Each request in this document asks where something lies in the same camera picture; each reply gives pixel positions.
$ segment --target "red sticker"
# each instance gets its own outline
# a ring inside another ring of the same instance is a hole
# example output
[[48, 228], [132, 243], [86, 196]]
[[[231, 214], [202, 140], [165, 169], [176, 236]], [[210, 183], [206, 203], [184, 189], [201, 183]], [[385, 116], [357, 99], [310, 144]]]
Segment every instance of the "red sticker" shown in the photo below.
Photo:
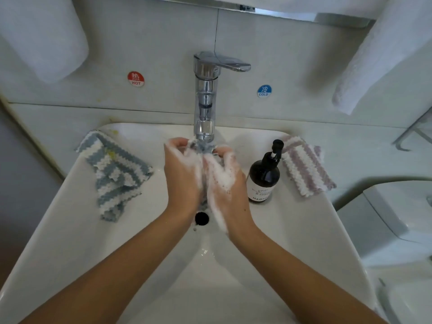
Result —
[[127, 79], [132, 86], [137, 88], [144, 85], [144, 77], [139, 72], [130, 72], [127, 74]]

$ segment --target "faucet handle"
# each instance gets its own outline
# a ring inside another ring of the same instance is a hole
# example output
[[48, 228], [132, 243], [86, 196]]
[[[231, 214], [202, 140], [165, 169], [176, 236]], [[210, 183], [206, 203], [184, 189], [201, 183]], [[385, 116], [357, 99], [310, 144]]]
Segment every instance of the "faucet handle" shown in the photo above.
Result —
[[235, 72], [248, 72], [251, 64], [240, 59], [218, 54], [214, 51], [201, 51], [194, 54], [193, 71], [199, 79], [213, 80], [219, 77], [221, 67]]

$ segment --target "blue sticker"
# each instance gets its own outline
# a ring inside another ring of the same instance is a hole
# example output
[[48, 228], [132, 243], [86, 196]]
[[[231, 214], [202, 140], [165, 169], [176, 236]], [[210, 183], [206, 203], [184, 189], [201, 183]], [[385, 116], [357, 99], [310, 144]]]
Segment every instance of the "blue sticker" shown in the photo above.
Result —
[[256, 94], [258, 94], [258, 97], [261, 98], [268, 97], [271, 94], [271, 86], [270, 85], [260, 86]]

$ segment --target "sink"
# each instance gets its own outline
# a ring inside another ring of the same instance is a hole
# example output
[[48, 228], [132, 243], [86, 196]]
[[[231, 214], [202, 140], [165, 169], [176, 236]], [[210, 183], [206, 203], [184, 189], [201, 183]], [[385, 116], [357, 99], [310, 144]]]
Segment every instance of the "sink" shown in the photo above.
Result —
[[[0, 322], [16, 324], [108, 256], [164, 209], [163, 143], [193, 138], [185, 125], [110, 124], [100, 130], [151, 164], [155, 173], [118, 223], [99, 219], [95, 175], [79, 157], [0, 292]], [[243, 171], [285, 133], [218, 127], [215, 142], [234, 148]], [[251, 204], [257, 226], [275, 242], [369, 307], [375, 295], [359, 256], [324, 193], [305, 199], [285, 175], [269, 200]], [[193, 224], [138, 291], [119, 323], [290, 323], [292, 314], [214, 218]]]

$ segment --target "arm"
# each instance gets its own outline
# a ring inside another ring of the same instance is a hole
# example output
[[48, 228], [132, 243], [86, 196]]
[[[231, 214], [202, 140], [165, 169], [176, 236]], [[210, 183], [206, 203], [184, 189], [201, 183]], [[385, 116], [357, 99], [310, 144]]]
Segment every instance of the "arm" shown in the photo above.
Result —
[[138, 289], [186, 233], [195, 215], [200, 200], [195, 168], [182, 164], [172, 151], [186, 143], [187, 139], [176, 138], [165, 146], [166, 210], [21, 324], [117, 322]]
[[[208, 199], [214, 198], [230, 240], [299, 321], [303, 324], [385, 324], [374, 311], [262, 233], [252, 219], [246, 178], [232, 150], [218, 148], [216, 151], [224, 157], [225, 170], [235, 173], [236, 179], [229, 193], [209, 182]], [[207, 177], [212, 177], [218, 164], [210, 158], [206, 158], [206, 164]]]

